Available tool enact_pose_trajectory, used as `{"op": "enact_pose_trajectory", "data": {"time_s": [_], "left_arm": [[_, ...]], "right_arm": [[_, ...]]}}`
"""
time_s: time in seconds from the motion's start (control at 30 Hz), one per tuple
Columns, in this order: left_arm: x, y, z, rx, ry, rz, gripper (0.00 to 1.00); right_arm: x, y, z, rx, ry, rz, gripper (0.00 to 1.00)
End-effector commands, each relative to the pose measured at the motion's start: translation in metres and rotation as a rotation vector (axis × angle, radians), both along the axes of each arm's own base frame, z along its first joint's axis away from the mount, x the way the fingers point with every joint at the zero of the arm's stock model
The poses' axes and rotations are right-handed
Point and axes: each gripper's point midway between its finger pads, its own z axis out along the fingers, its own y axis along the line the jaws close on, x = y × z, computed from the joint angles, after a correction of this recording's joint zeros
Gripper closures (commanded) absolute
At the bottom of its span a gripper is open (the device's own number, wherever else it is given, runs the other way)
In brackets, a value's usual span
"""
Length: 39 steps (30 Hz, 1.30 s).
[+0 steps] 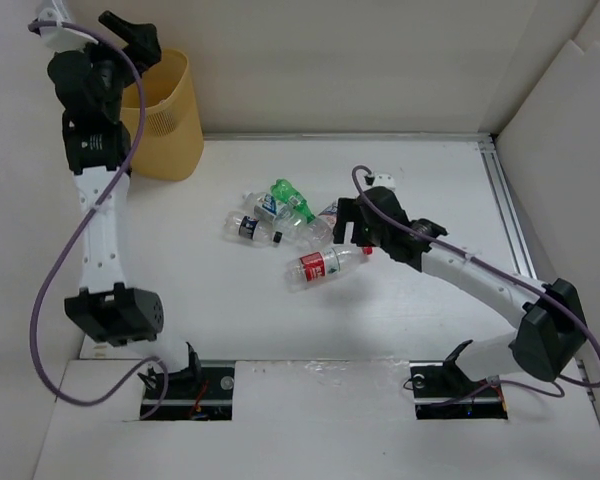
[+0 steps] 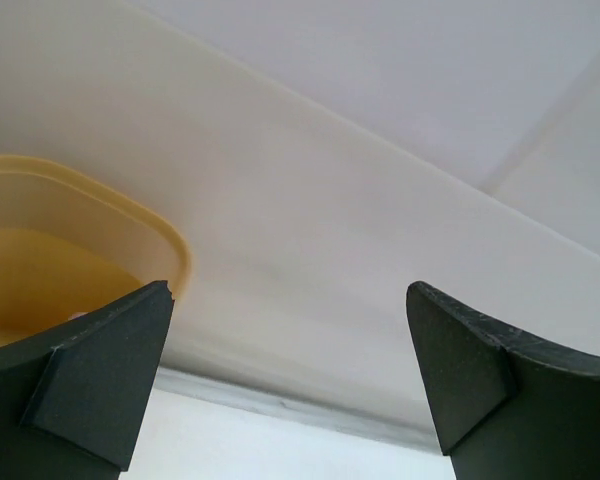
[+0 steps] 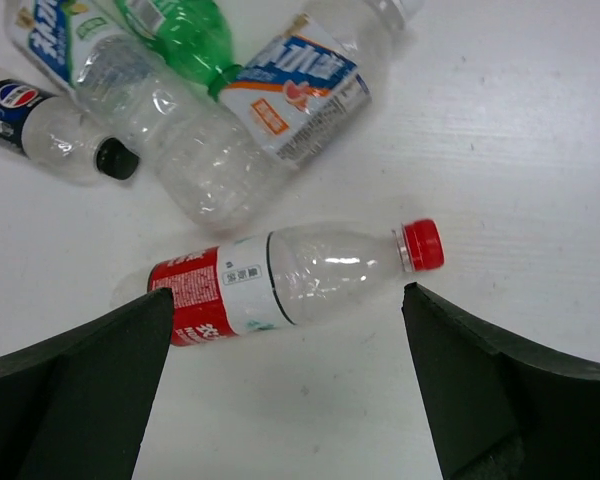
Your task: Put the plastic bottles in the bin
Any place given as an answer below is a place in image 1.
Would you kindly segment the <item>clear bottle blue red label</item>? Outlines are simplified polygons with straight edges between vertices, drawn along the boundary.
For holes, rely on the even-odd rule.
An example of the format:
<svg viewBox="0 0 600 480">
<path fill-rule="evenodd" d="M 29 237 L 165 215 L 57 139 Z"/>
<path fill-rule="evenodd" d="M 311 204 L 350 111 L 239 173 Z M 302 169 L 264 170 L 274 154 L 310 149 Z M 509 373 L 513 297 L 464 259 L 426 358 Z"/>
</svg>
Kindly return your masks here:
<svg viewBox="0 0 600 480">
<path fill-rule="evenodd" d="M 338 201 L 334 200 L 311 222 L 301 225 L 299 239 L 313 250 L 321 250 L 329 246 L 333 242 L 337 213 Z"/>
</svg>

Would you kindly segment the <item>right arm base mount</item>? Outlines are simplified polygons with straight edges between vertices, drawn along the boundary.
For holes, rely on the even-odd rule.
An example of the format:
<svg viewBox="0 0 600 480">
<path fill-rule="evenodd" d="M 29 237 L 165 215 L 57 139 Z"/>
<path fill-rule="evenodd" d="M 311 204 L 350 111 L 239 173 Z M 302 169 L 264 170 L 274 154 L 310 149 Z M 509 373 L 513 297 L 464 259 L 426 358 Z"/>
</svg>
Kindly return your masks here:
<svg viewBox="0 0 600 480">
<path fill-rule="evenodd" d="M 443 360 L 409 363 L 402 388 L 413 394 L 417 420 L 508 419 L 502 389 L 485 379 L 470 380 L 456 365 L 471 343 L 461 343 Z"/>
</svg>

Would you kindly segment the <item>crushed green plastic bottle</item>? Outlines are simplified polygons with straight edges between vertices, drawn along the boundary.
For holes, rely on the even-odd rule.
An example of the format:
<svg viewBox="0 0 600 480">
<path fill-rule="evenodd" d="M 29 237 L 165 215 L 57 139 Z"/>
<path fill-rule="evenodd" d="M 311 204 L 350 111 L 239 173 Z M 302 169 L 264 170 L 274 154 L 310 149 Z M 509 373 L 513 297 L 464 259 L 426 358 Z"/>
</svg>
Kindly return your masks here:
<svg viewBox="0 0 600 480">
<path fill-rule="evenodd" d="M 290 181 L 278 179 L 271 187 L 271 194 L 279 201 L 290 206 L 293 210 L 303 215 L 307 223 L 315 220 L 306 198 L 297 190 Z"/>
</svg>

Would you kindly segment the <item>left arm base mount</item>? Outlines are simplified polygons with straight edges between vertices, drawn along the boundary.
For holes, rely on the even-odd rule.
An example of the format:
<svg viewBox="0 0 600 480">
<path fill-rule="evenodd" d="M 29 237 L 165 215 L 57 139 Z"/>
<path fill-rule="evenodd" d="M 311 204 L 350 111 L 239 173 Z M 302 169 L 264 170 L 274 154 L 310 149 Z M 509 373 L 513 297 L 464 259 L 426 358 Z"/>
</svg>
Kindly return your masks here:
<svg viewBox="0 0 600 480">
<path fill-rule="evenodd" d="M 173 374 L 165 399 L 163 375 L 152 367 L 139 374 L 144 383 L 139 415 L 145 421 L 230 421 L 233 414 L 235 363 L 209 361 L 201 364 L 197 379 L 185 379 L 184 372 Z"/>
</svg>

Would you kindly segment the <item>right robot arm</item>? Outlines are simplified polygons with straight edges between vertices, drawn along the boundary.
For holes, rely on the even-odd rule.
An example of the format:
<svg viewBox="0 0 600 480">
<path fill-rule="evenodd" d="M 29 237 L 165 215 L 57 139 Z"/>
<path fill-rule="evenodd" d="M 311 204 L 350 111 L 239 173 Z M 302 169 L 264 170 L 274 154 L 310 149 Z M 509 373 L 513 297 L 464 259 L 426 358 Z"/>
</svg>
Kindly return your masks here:
<svg viewBox="0 0 600 480">
<path fill-rule="evenodd" d="M 183 363 L 190 349 L 187 338 L 165 328 L 159 296 L 136 289 L 123 273 L 124 211 L 140 140 L 139 134 L 126 136 L 121 164 L 86 208 L 87 221 L 103 229 L 104 247 L 101 256 L 87 257 L 85 263 L 105 276 L 102 304 L 115 313 L 111 332 L 100 334 L 98 341 L 171 367 Z M 466 393 L 478 379 L 499 374 L 524 372 L 543 382 L 560 379 L 565 365 L 592 338 L 575 287 L 564 280 L 544 284 L 501 271 L 446 242 L 442 226 L 408 218 L 386 177 L 371 175 L 370 183 L 356 198 L 340 199 L 337 220 L 328 224 L 306 209 L 303 197 L 288 182 L 279 181 L 269 192 L 249 194 L 246 210 L 227 216 L 223 234 L 246 246 L 303 246 L 306 254 L 285 274 L 293 290 L 342 276 L 380 249 L 496 312 L 511 331 L 459 346 L 442 369 L 442 381 L 453 393 Z"/>
</svg>

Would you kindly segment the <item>clear bottle white blue label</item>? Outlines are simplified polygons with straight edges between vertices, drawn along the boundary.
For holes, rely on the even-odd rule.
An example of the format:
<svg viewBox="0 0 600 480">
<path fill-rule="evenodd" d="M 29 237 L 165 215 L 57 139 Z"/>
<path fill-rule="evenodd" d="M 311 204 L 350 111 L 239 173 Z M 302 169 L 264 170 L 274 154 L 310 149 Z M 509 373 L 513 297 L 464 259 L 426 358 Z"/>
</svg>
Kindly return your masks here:
<svg viewBox="0 0 600 480">
<path fill-rule="evenodd" d="M 242 195 L 249 213 L 273 225 L 297 226 L 301 219 L 284 202 L 278 201 L 267 192 L 246 192 Z"/>
</svg>

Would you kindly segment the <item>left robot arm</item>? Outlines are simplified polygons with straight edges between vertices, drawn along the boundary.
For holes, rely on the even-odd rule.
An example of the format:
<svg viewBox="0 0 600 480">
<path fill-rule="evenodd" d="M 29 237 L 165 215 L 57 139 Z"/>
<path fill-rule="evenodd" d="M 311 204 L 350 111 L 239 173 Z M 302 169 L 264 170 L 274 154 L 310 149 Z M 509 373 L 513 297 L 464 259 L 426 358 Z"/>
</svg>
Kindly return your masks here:
<svg viewBox="0 0 600 480">
<path fill-rule="evenodd" d="M 124 48 L 91 40 L 56 54 L 47 68 L 63 107 L 62 138 L 83 215 L 69 241 L 83 245 L 82 273 L 64 311 L 93 341 L 161 360 L 170 387 L 188 397 L 202 387 L 203 373 L 189 363 L 187 343 L 164 334 L 161 299 L 134 285 L 124 248 L 130 163 L 140 137 L 121 120 L 122 96 L 160 61 L 157 29 L 111 12 L 100 21 Z"/>
</svg>

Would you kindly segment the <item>clear bottle dark blue label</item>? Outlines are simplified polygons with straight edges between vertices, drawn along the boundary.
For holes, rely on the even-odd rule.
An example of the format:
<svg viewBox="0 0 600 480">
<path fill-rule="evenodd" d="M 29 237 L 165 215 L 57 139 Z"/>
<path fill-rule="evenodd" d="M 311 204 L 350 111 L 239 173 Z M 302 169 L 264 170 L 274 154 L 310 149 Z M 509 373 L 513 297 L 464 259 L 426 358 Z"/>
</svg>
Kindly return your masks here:
<svg viewBox="0 0 600 480">
<path fill-rule="evenodd" d="M 224 221 L 223 238 L 255 247 L 275 247 L 281 243 L 283 234 L 264 220 L 244 212 L 231 211 Z"/>
</svg>

